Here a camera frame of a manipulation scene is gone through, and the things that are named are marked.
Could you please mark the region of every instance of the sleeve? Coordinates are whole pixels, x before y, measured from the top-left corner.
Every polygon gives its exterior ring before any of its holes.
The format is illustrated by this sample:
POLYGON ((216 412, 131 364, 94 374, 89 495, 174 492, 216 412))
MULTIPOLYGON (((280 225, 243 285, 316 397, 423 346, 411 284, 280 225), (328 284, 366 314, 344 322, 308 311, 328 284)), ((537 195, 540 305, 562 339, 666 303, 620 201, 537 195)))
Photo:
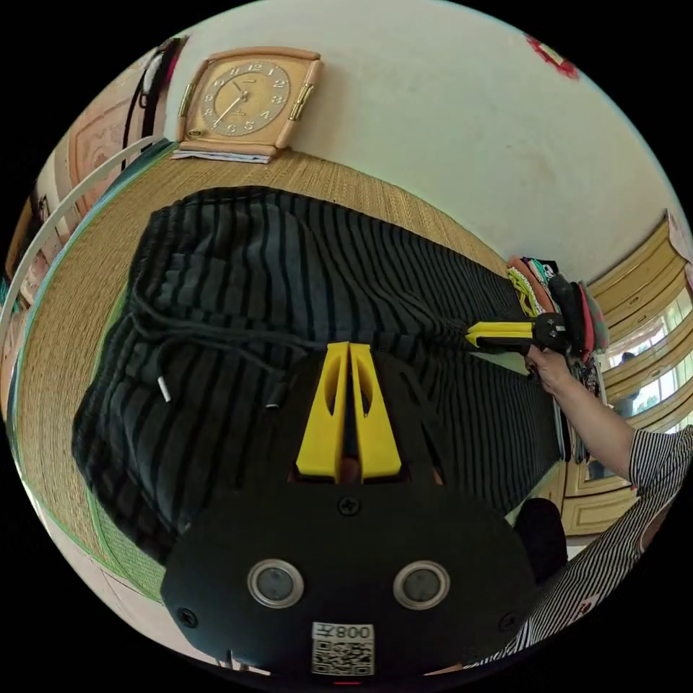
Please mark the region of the sleeve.
POLYGON ((690 464, 693 426, 678 433, 636 431, 630 454, 630 480, 640 492, 655 490, 672 471, 690 464))

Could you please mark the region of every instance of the white wall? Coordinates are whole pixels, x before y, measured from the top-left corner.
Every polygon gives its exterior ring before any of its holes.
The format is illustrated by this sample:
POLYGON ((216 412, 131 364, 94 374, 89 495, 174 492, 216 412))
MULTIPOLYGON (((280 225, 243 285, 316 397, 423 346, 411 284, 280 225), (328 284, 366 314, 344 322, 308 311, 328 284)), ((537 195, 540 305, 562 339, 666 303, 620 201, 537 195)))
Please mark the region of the white wall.
POLYGON ((289 45, 326 62, 295 149, 405 188, 501 256, 553 258, 589 281, 667 206, 684 220, 615 105, 486 15, 437 0, 262 0, 189 33, 167 102, 170 139, 209 54, 289 45))

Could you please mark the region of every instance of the red decoration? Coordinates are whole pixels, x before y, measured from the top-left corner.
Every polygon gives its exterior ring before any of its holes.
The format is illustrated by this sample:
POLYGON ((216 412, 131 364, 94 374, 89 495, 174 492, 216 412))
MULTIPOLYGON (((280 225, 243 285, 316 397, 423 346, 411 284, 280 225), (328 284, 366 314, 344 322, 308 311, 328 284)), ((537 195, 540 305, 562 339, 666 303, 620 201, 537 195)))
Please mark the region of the red decoration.
POLYGON ((579 79, 580 73, 578 69, 567 60, 564 60, 556 51, 553 51, 549 46, 544 45, 537 41, 537 39, 532 38, 529 34, 525 34, 527 43, 532 47, 532 50, 540 55, 544 62, 553 65, 560 74, 568 77, 569 79, 579 79))

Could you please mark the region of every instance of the drawstring tip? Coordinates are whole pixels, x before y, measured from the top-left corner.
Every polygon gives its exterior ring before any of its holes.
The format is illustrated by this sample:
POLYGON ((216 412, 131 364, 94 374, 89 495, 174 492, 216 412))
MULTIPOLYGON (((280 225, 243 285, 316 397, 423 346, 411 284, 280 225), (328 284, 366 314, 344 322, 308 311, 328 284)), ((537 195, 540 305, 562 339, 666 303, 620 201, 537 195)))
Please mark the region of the drawstring tip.
POLYGON ((159 383, 159 389, 161 390, 161 394, 164 396, 164 399, 166 402, 171 401, 171 395, 168 391, 168 388, 166 387, 166 382, 164 381, 164 377, 160 375, 157 379, 157 382, 159 383))

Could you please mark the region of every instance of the woven mat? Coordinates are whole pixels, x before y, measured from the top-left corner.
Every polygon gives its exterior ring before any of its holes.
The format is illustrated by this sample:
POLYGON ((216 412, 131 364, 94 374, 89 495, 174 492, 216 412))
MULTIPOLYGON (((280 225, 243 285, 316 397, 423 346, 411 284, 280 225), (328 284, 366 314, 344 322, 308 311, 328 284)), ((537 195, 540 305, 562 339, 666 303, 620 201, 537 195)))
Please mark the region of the woven mat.
MULTIPOLYGON (((17 392, 17 433, 27 485, 62 526, 105 562, 113 558, 99 541, 70 453, 72 420, 91 381, 104 325, 153 211, 202 188, 246 185, 334 201, 505 275, 503 259, 446 214, 400 188, 332 162, 286 152, 268 165, 169 158, 153 164, 104 205, 55 267, 26 335, 17 392)), ((103 536, 110 533, 103 515, 95 514, 103 536)))

